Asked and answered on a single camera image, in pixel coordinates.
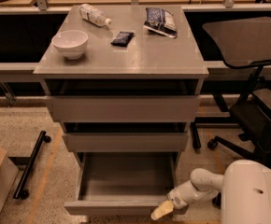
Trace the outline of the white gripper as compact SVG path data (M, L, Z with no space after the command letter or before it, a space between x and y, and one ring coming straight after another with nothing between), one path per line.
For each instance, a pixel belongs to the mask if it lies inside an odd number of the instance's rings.
M202 197L202 191L200 191L191 181L187 181L175 188L167 194L167 199L161 203L150 215L153 220L170 214L174 207L176 209L182 209L187 205L196 202Z

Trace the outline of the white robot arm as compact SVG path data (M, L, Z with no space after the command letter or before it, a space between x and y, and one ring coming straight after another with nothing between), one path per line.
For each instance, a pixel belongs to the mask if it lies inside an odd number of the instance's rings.
M157 220L191 203L221 197L221 224L271 224L271 169L239 160L222 175L197 168L190 179L173 188L151 214Z

